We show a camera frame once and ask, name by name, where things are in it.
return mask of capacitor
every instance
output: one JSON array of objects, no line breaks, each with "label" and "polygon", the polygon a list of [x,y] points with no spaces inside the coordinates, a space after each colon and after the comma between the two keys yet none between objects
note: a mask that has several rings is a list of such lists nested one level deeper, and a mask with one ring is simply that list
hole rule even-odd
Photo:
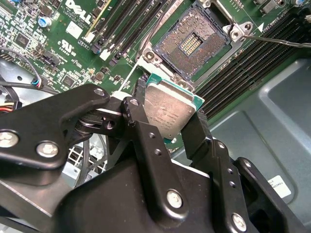
[{"label": "capacitor", "polygon": [[52,25],[52,20],[49,17],[40,17],[38,24],[41,28],[46,28]]}]

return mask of green circuit board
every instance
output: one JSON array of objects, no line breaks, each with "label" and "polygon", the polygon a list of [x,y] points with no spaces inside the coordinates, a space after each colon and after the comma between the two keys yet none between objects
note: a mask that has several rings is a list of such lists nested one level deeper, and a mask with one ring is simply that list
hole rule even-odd
[{"label": "green circuit board", "polygon": [[[107,10],[104,11],[102,18],[109,15],[117,1],[118,0],[112,0],[110,2]],[[174,14],[153,37],[153,44],[160,40],[160,38],[173,24],[175,24],[194,1],[184,0],[181,2],[182,3]],[[90,22],[95,20],[95,17],[92,15],[92,11],[97,7],[95,0],[63,0],[57,9],[51,6],[53,9],[53,15],[51,16],[52,25],[48,30],[40,28],[37,23],[40,12],[40,3],[51,6],[51,2],[47,0],[38,0],[35,1],[35,3],[25,3],[24,1],[19,3],[10,0],[1,0],[0,7],[2,14],[0,14],[0,36],[2,38],[3,46],[16,49],[32,59],[33,64],[46,80],[47,84],[58,91],[64,91],[87,82],[98,84],[109,92],[118,90],[135,64],[136,53],[140,42],[156,21],[156,18],[152,20],[146,30],[133,43],[127,55],[122,58],[115,67],[111,67],[109,65],[109,60],[104,61],[99,55],[94,54],[90,50],[92,43],[88,43],[84,40],[84,36],[90,28]],[[280,14],[291,7],[290,3],[285,2],[282,7],[272,10],[270,14],[263,17],[262,13],[259,11],[259,6],[256,6],[252,0],[222,0],[221,3],[237,22],[253,22],[253,30],[256,34],[260,33],[257,28],[262,23],[264,24],[262,28],[268,27],[271,22],[277,20]],[[82,17],[79,12],[78,14],[75,13],[75,7],[79,7],[83,10]],[[22,33],[30,40],[26,48],[22,48],[16,44],[16,37],[19,33]],[[61,64],[57,69],[50,69],[48,65],[35,59],[33,50],[38,43],[41,43],[47,51],[50,51],[61,60]],[[192,80],[195,81],[198,79],[206,70],[216,63],[217,60],[228,51],[228,49],[229,48],[227,47],[220,51],[220,53],[218,53],[208,62],[208,64],[204,65],[203,68],[193,76]],[[19,60],[16,60],[16,62],[21,66],[24,65],[24,63]],[[105,74],[104,78],[101,81],[91,80],[91,77],[100,71],[102,67],[109,69],[109,72]],[[141,68],[136,68],[128,85],[125,87],[125,91],[131,92],[135,81],[143,73],[144,71]],[[67,75],[74,79],[74,84],[71,87],[67,87],[62,82]]]},{"label": "green circuit board", "polygon": [[[148,25],[132,43],[127,53],[120,58],[115,66],[112,66],[110,60],[115,55],[115,50],[107,60],[103,60],[99,54],[95,54],[92,51],[94,40],[87,41],[85,36],[98,17],[96,16],[98,13],[95,14],[94,10],[99,8],[99,2],[102,3],[100,9],[105,9],[103,14],[99,17],[99,21],[104,22],[120,1],[121,0],[0,0],[0,43],[3,47],[14,49],[27,56],[42,76],[44,84],[59,92],[85,83],[94,83],[101,86],[109,93],[112,93],[119,90],[124,80],[133,68],[135,68],[123,89],[125,92],[132,93],[137,79],[144,73],[147,73],[142,67],[135,67],[137,52],[139,51],[143,39],[155,26],[157,19],[161,16],[165,8],[159,11],[159,14],[148,22]],[[153,46],[163,38],[194,2],[199,2],[195,0],[172,1],[178,2],[178,8],[151,38]],[[262,1],[264,4],[259,4],[258,0],[220,0],[221,4],[237,23],[251,22],[253,24],[253,35],[261,35],[262,32],[269,29],[271,25],[278,21],[282,14],[293,7],[290,0],[275,0],[277,6],[269,13],[263,14],[263,5],[269,1],[271,0],[265,0]],[[109,24],[112,24],[121,17],[121,12],[125,6],[124,4],[127,2],[129,2],[129,0],[122,1],[123,5],[119,7],[112,20],[108,22],[108,27]],[[135,7],[139,7],[140,4],[147,2],[147,0],[133,0],[130,2],[136,4]],[[139,23],[160,0],[150,2],[150,5],[141,13],[136,23],[131,25],[131,30],[127,32],[127,35],[124,35],[124,38],[129,37],[129,35],[135,31]],[[38,24],[38,19],[40,14],[42,14],[43,7],[46,6],[52,9],[50,16],[52,24],[47,28],[42,28]],[[123,23],[115,30],[112,38],[121,32],[122,25],[124,26],[127,22],[132,20],[132,17],[133,16],[129,14],[127,18],[123,20]],[[237,57],[250,43],[250,40],[245,41],[235,54],[228,57],[209,77],[204,79],[200,85],[197,85],[196,89],[204,85],[210,77],[217,73],[223,66],[226,66],[232,59]],[[38,46],[44,49],[44,51],[48,51],[59,60],[57,67],[51,67],[43,62],[42,54],[38,54],[37,51]],[[209,61],[193,75],[191,78],[192,82],[204,75],[204,73],[225,56],[230,49],[231,46],[227,45],[222,50],[218,51],[217,54],[209,59]],[[13,56],[11,60],[29,70],[25,63],[17,57]],[[102,68],[106,70],[104,76],[101,79],[94,79],[94,75],[100,72]],[[71,83],[65,81],[68,77],[70,77]],[[179,138],[175,144],[170,144],[168,146],[170,151],[175,151],[180,147],[180,143],[181,139]]]}]

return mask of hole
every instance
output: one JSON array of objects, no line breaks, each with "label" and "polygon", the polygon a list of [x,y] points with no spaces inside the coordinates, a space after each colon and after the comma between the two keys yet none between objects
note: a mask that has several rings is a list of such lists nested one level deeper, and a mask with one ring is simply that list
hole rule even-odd
[{"label": "hole", "polygon": [[67,136],[67,134],[68,134],[68,130],[64,130],[64,131],[63,131],[63,135],[64,135],[64,137],[66,137],[66,136]]},{"label": "hole", "polygon": [[137,101],[136,99],[131,99],[130,102],[131,102],[131,104],[133,104],[133,105],[136,105],[136,106],[139,105],[139,103],[138,103],[138,101]]},{"label": "hole", "polygon": [[149,137],[150,137],[150,138],[156,138],[156,136],[155,136],[154,133],[149,133]]},{"label": "hole", "polygon": [[162,152],[161,152],[159,149],[156,149],[156,150],[155,150],[155,154],[156,154],[157,156],[160,156],[160,155],[162,155]]},{"label": "hole", "polygon": [[231,185],[231,187],[235,188],[235,183],[233,183],[232,181],[229,182],[229,184]]},{"label": "hole", "polygon": [[115,125],[116,125],[116,123],[114,121],[110,120],[110,121],[108,121],[108,123],[106,125],[106,128],[108,130],[111,130],[111,129],[113,129],[115,127]]},{"label": "hole", "polygon": [[251,27],[252,27],[252,26],[251,26],[250,24],[246,24],[246,25],[245,25],[245,29],[246,29],[246,30],[250,30]]}]

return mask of metal plate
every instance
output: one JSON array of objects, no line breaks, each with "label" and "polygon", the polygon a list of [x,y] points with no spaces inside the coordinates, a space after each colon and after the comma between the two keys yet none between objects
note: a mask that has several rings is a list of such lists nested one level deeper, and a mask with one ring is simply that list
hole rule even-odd
[{"label": "metal plate", "polygon": [[178,90],[173,91],[163,83],[147,86],[145,112],[149,123],[157,126],[164,138],[174,139],[195,111],[189,97],[182,96]]}]

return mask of ram slot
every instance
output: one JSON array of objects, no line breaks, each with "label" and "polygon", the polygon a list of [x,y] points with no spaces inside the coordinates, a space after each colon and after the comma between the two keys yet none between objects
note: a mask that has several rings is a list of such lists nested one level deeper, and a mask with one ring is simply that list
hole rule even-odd
[{"label": "ram slot", "polygon": [[[304,33],[306,29],[293,16],[295,14],[287,14],[264,36],[295,42],[308,40],[309,35]],[[296,52],[296,48],[285,45],[253,42],[241,56],[198,91],[206,100],[202,109],[207,117],[210,119],[218,114]]]},{"label": "ram slot", "polygon": [[[265,37],[271,38],[271,36],[275,35],[276,32],[278,32],[279,28],[284,25],[288,24],[288,22],[291,19],[288,16],[285,16],[281,20],[279,20],[267,33],[265,33]],[[261,41],[254,41],[246,50],[247,52],[244,52],[241,54],[235,61],[232,61],[228,66],[226,66],[222,71],[220,71],[218,74],[216,74],[214,77],[212,77],[204,86],[202,86],[196,94],[201,96],[203,93],[205,94],[207,90],[211,89],[213,86],[217,85],[218,82],[220,82],[223,77],[227,76],[230,72],[232,72],[232,69],[236,66],[241,66],[243,61],[246,60],[249,54],[252,54],[254,51],[256,51],[260,45],[262,44]]]},{"label": "ram slot", "polygon": [[109,41],[109,39],[116,33],[116,31],[119,29],[121,24],[124,22],[124,20],[128,17],[128,15],[134,10],[136,7],[136,4],[139,0],[126,1],[126,6],[123,7],[123,11],[120,13],[119,17],[116,21],[108,29],[104,32],[103,37],[106,41]]},{"label": "ram slot", "polygon": [[139,4],[133,16],[130,19],[128,19],[127,23],[123,26],[123,29],[118,33],[118,35],[115,38],[112,39],[108,47],[110,47],[111,45],[118,45],[124,40],[126,35],[129,33],[132,27],[137,23],[137,21],[141,18],[141,16],[146,12],[146,10],[148,9],[148,7],[153,1],[154,0],[148,0],[148,1],[144,0]]},{"label": "ram slot", "polygon": [[95,54],[99,54],[102,51],[102,48],[105,47],[105,44],[107,44],[107,41],[111,38],[111,36],[118,30],[119,26],[124,22],[124,20],[127,18],[127,16],[133,11],[135,8],[137,2],[132,0],[126,0],[125,4],[122,6],[122,11],[119,14],[119,17],[111,23],[104,31],[103,35],[101,35],[96,42],[92,46],[92,51]]},{"label": "ram slot", "polygon": [[125,41],[120,49],[120,54],[122,56],[130,49],[133,43],[138,39],[146,27],[151,23],[151,21],[157,16],[157,14],[163,9],[167,0],[160,2],[151,13],[139,24],[139,26],[132,32],[129,38]]},{"label": "ram slot", "polygon": [[118,11],[118,9],[120,8],[120,6],[125,2],[126,0],[120,0],[117,2],[117,4],[112,8],[110,14],[108,15],[108,17],[101,23],[99,23],[95,29],[97,31],[97,33],[95,34],[95,37],[97,38],[99,35],[101,35],[107,24],[110,22],[110,20],[112,19],[112,17],[115,15],[115,13]]},{"label": "ram slot", "polygon": [[[295,31],[295,27],[296,25],[294,24],[286,28],[286,30],[284,30],[281,34],[279,34],[277,38],[284,39],[284,37],[288,35],[290,32]],[[210,86],[210,89],[202,97],[207,100],[209,99],[209,96],[214,96],[216,94],[219,94],[219,90],[228,88],[228,84],[230,81],[232,81],[233,76],[244,75],[246,73],[245,67],[253,67],[253,66],[256,66],[257,64],[260,64],[261,57],[264,57],[265,55],[267,55],[267,52],[273,50],[275,47],[276,47],[276,44],[274,43],[264,42],[263,45],[258,50],[256,50],[254,53],[249,54],[249,57],[243,61],[242,66],[235,68],[232,72],[230,72],[229,75],[224,76],[222,81],[219,82],[217,85]]]},{"label": "ram slot", "polygon": [[131,35],[126,39],[122,47],[118,50],[116,55],[110,61],[111,66],[115,66],[118,63],[118,60],[123,57],[123,55],[130,49],[132,44],[138,39],[141,33],[146,29],[150,22],[156,17],[156,15],[162,10],[163,6],[167,1],[161,1],[154,7],[148,15],[143,19],[143,21],[136,27],[136,29],[131,33]]}]

